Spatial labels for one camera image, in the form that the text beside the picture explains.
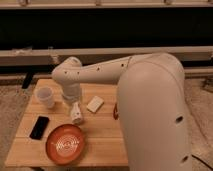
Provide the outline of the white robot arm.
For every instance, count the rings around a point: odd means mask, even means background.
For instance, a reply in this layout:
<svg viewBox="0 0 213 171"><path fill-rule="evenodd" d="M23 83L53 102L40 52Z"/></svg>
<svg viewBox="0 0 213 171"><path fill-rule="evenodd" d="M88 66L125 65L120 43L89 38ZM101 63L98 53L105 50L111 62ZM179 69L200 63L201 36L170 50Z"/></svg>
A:
<svg viewBox="0 0 213 171"><path fill-rule="evenodd" d="M130 171L192 171L185 73L168 53L131 55L83 66L70 57L52 71L70 101L74 84L117 86L117 109Z"/></svg>

